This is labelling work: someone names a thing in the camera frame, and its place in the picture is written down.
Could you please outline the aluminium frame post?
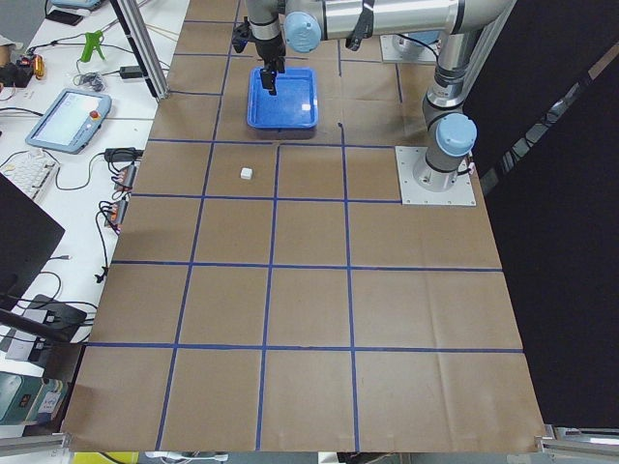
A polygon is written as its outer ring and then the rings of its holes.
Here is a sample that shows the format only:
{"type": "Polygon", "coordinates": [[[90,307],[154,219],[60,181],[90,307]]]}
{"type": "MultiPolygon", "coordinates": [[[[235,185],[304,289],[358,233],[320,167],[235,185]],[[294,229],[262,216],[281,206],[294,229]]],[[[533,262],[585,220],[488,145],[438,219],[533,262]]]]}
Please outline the aluminium frame post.
{"type": "Polygon", "coordinates": [[[133,0],[111,0],[110,4],[143,73],[151,96],[157,102],[166,99],[169,95],[169,86],[137,3],[133,0]]]}

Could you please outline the black monitor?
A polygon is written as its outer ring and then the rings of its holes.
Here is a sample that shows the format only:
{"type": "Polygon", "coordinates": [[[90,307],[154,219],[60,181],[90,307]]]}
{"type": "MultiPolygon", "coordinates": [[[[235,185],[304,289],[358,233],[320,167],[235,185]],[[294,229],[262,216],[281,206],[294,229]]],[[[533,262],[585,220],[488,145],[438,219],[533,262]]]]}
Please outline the black monitor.
{"type": "Polygon", "coordinates": [[[65,229],[1,176],[1,308],[11,310],[61,242],[65,229]]]}

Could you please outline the white block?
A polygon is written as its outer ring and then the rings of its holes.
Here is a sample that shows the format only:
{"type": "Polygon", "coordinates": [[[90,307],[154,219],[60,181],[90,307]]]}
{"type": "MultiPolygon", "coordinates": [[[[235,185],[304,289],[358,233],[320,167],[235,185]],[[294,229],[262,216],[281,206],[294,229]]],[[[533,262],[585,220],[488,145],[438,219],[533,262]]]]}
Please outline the white block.
{"type": "Polygon", "coordinates": [[[242,180],[251,180],[253,177],[253,169],[250,167],[243,167],[240,171],[240,178],[242,180]]]}

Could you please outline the blue plastic tray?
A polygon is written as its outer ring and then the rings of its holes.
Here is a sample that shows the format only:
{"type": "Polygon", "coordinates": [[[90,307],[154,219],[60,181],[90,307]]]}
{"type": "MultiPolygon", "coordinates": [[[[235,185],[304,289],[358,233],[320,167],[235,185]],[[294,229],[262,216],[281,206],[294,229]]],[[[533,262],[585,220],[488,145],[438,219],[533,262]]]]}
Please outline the blue plastic tray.
{"type": "Polygon", "coordinates": [[[313,130],[319,121],[316,74],[312,68],[288,68],[276,77],[273,96],[262,87],[261,69],[251,70],[247,123],[258,130],[313,130]]]}

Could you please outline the white keyboard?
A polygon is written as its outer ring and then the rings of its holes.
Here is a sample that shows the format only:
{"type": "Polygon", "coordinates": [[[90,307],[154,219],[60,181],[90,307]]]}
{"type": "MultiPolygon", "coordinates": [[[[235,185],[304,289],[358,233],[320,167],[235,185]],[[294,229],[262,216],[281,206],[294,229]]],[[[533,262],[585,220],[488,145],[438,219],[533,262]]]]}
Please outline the white keyboard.
{"type": "Polygon", "coordinates": [[[40,203],[59,163],[44,152],[29,151],[10,156],[1,173],[33,201],[40,203]]]}

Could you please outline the brown paper table cover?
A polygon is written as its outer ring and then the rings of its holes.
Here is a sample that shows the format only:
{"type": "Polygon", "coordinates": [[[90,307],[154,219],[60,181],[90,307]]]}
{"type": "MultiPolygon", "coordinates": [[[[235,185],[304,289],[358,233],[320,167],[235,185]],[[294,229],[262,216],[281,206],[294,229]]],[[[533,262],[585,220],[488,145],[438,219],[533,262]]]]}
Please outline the brown paper table cover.
{"type": "Polygon", "coordinates": [[[75,451],[532,450],[485,205],[401,204],[428,66],[327,42],[319,123],[246,121],[240,1],[192,1],[63,423],[75,451]],[[243,167],[253,169],[242,180],[243,167]]]}

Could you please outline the black power adapter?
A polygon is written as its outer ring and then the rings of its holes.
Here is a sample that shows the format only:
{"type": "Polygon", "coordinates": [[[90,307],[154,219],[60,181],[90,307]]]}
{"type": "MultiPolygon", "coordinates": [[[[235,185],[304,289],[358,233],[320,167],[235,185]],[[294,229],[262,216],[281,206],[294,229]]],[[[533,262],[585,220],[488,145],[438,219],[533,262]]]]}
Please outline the black power adapter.
{"type": "Polygon", "coordinates": [[[118,73],[122,79],[136,79],[144,76],[139,66],[120,67],[118,73]]]}

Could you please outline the green handled reacher grabber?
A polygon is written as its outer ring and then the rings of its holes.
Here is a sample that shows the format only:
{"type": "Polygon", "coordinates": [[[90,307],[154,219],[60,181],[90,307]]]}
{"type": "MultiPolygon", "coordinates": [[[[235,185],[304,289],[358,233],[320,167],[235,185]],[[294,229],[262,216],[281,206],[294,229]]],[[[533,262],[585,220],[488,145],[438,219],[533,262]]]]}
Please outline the green handled reacher grabber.
{"type": "Polygon", "coordinates": [[[86,32],[84,34],[85,43],[79,61],[82,63],[89,63],[94,52],[96,52],[102,60],[105,60],[102,51],[103,39],[104,35],[102,30],[86,32]]]}

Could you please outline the teach pendant tablet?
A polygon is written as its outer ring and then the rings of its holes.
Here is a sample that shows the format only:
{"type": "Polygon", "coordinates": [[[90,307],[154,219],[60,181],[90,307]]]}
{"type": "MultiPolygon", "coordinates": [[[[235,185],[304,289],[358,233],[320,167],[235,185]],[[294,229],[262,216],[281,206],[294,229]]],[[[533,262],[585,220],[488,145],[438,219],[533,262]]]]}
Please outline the teach pendant tablet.
{"type": "Polygon", "coordinates": [[[66,88],[26,136],[25,143],[76,154],[91,141],[111,106],[112,98],[107,94],[66,88]]]}

